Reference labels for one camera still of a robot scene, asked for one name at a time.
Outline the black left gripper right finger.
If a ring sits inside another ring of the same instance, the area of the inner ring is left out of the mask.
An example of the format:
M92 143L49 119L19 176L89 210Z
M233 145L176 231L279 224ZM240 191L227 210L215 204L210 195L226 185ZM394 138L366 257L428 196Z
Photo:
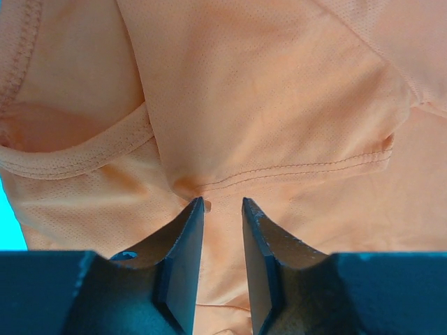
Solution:
M242 200L242 231L254 334L267 334L286 308L284 269L299 271L328 256L273 222L251 198Z

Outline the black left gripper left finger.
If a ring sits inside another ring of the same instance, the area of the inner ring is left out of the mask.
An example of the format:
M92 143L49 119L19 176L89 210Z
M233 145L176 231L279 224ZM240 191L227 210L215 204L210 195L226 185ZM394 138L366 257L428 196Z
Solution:
M193 332L204 216L205 201L195 198L167 225L110 259L154 270L151 303L177 334Z

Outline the orange t shirt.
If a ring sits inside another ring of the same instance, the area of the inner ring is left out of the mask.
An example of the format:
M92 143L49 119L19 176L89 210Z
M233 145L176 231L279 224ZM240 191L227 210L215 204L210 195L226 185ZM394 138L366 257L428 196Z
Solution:
M250 334L242 198L324 252L446 250L445 1L3 1L1 179L31 250L203 197L196 334Z

